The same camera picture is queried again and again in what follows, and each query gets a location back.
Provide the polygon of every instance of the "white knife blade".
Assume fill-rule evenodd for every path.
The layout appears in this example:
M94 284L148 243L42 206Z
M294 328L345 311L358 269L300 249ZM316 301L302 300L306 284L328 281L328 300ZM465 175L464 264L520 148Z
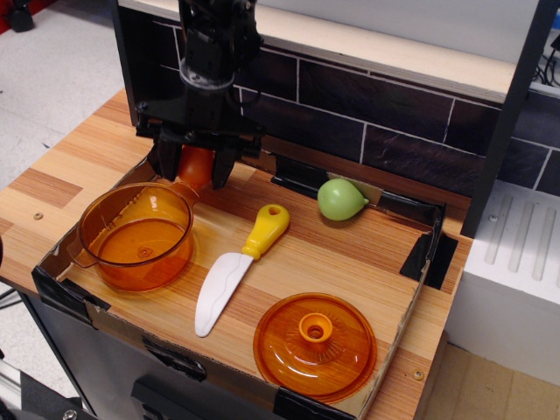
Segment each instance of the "white knife blade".
M242 253L229 252L216 260L200 288L194 315L196 335L206 337L212 331L251 263L270 248L289 224L288 210L268 204L259 210Z
M196 335L206 337L212 331L252 262L252 256L238 252L228 252L216 260L200 289L194 316Z

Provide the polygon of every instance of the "wood grain surface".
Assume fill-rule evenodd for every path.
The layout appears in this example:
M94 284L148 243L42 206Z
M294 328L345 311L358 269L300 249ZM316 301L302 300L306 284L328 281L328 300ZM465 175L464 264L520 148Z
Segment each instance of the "wood grain surface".
M135 136L121 92L1 191L3 281L36 296L31 276L35 265L86 206L143 160L150 147L151 140ZM406 190L407 180L395 182ZM438 191L437 201L441 200L445 192ZM219 255L241 249L256 212L270 202L290 211L288 231L249 269L211 334L196 337L194 308L206 273ZM241 164L224 189L201 194L194 213L194 255L183 276L169 286L146 293L120 292L93 269L75 266L65 277L110 303L109 313L116 317L257 378L252 355L256 325L278 300L297 293L324 292L354 305L374 329L380 361L387 355L417 287L398 271L425 227L371 208L346 222L330 222L313 199L273 185L269 174ZM415 414L425 379L415 379L414 372L427 376L430 371L471 244L457 232L453 225L448 233L459 245L444 288L423 288L368 419L407 419ZM380 365L378 361L374 375ZM337 403L354 412L357 406L353 401Z

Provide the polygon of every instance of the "black tile backsplash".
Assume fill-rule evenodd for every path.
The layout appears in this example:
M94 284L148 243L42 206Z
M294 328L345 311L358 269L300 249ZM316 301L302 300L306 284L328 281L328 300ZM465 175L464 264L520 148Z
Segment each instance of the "black tile backsplash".
M498 179L560 196L560 98L530 91Z
M560 148L560 99L530 91L515 125L514 137Z
M295 101L297 79L298 61L294 57L261 51L246 70L235 76L235 84Z
M549 150L538 144L512 139L498 179L534 188L548 154Z
M363 164L448 191L471 195L484 158L439 143L368 126Z
M560 196L560 150L551 150L550 158L544 168L538 191Z
M363 122L265 95L256 105L245 108L244 115L264 125L274 137L297 139L303 146L360 161Z
M456 100L451 112L445 144L485 156L500 116L497 108Z
M165 46L166 37L175 46L157 52L160 64L177 68L184 50L179 24L154 25L157 44ZM261 92L243 112L272 136L465 196L473 193L501 112L499 103L267 45L234 83L243 102ZM547 186L554 171L541 168L555 161L532 143L560 147L560 118L550 122L558 109L557 100L528 97L515 132L527 141L512 142L501 179L554 190Z
M452 109L450 97L306 60L300 61L299 100L436 142L444 141Z

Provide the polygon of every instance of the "black metal frame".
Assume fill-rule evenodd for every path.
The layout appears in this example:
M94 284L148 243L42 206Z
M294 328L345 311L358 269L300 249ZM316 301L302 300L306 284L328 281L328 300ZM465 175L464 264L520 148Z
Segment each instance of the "black metal frame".
M485 164L474 188L471 206L461 231L462 235L473 238L479 227L559 7L559 0L540 0L536 6L514 77L486 153Z

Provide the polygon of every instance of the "white shelf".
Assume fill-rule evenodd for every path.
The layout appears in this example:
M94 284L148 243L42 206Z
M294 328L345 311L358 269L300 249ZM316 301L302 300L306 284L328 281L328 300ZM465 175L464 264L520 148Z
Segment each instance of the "white shelf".
M178 0L119 0L119 5L179 21ZM257 30L269 46L503 103L515 64L257 5Z

